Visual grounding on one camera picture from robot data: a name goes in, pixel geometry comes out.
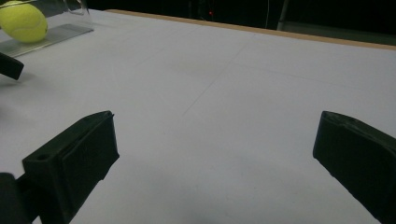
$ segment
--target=tennis ball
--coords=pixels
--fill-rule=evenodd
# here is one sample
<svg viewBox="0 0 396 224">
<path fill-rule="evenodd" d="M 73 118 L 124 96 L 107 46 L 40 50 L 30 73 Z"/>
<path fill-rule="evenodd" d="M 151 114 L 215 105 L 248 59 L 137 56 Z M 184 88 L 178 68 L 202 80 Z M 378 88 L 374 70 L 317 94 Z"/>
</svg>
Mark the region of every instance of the tennis ball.
<svg viewBox="0 0 396 224">
<path fill-rule="evenodd" d="M 43 13 L 21 1 L 9 1 L 0 6 L 0 26 L 6 34 L 23 43 L 42 40 L 48 29 Z"/>
</svg>

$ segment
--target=dark background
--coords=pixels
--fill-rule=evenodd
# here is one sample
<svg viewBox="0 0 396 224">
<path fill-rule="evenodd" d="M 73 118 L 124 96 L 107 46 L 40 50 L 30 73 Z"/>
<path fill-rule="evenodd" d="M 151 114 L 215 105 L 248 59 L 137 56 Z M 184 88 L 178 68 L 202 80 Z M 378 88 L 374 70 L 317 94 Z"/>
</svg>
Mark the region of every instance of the dark background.
<svg viewBox="0 0 396 224">
<path fill-rule="evenodd" d="M 264 28 L 266 0 L 87 0 L 93 9 L 123 9 Z M 270 0 L 276 29 L 284 0 Z M 290 0 L 287 21 L 396 35 L 396 0 Z"/>
</svg>

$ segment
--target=table edge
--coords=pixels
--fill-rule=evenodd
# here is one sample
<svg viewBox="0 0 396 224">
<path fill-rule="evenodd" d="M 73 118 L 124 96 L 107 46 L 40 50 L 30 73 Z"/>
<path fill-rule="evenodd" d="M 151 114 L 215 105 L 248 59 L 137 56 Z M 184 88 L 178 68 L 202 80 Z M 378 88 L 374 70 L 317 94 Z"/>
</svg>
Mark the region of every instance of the table edge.
<svg viewBox="0 0 396 224">
<path fill-rule="evenodd" d="M 284 31 L 267 30 L 267 29 L 262 29 L 262 28 L 254 28 L 254 27 L 240 26 L 240 25 L 227 24 L 227 23 L 219 23 L 219 22 L 213 22 L 213 21 L 198 21 L 198 20 L 187 19 L 187 18 L 170 17 L 170 16 L 142 13 L 142 12 L 126 11 L 126 10 L 120 10 L 120 9 L 107 9 L 105 11 L 110 12 L 110 13 L 122 14 L 122 15 L 145 17 L 145 18 L 159 19 L 159 20 L 165 20 L 165 21 L 179 21 L 179 22 L 186 22 L 186 23 L 192 23 L 192 24 L 198 24 L 198 25 L 204 25 L 204 26 L 213 26 L 213 27 L 219 27 L 219 28 L 253 32 L 253 33 L 258 33 L 258 34 L 277 35 L 277 36 L 289 37 L 289 38 L 294 38 L 294 39 L 312 40 L 312 41 L 318 41 L 318 42 L 349 45 L 349 46 L 364 47 L 364 48 L 371 48 L 371 49 L 396 50 L 396 46 L 391 46 L 391 45 L 381 45 L 381 44 L 366 43 L 366 42 L 345 40 L 345 39 L 337 39 L 337 38 L 330 38 L 330 37 L 316 36 L 316 35 L 302 35 L 302 34 L 289 33 L 289 32 L 284 32 Z"/>
</svg>

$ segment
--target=clear plastic container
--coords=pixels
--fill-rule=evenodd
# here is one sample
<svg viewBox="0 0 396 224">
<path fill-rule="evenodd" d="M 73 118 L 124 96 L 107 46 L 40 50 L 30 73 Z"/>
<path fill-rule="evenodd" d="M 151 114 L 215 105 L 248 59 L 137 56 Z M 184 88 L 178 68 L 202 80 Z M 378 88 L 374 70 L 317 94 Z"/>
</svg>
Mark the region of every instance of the clear plastic container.
<svg viewBox="0 0 396 224">
<path fill-rule="evenodd" d="M 9 7 L 0 0 L 1 9 Z M 48 31 L 44 39 L 34 43 L 22 43 L 0 30 L 0 52 L 17 57 L 35 49 L 44 48 L 77 35 L 93 31 L 92 21 L 85 0 L 28 0 L 12 4 L 20 7 L 30 4 L 45 16 Z"/>
</svg>

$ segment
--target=white table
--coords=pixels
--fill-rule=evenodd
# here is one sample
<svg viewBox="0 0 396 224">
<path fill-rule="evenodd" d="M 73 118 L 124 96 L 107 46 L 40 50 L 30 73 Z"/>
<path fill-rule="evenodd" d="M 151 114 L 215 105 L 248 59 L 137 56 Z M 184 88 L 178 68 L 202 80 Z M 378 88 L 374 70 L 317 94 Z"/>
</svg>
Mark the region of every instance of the white table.
<svg viewBox="0 0 396 224">
<path fill-rule="evenodd" d="M 396 136 L 395 50 L 91 14 L 0 77 L 0 171 L 109 109 L 120 159 L 73 223 L 378 223 L 312 149 L 323 110 Z"/>
</svg>

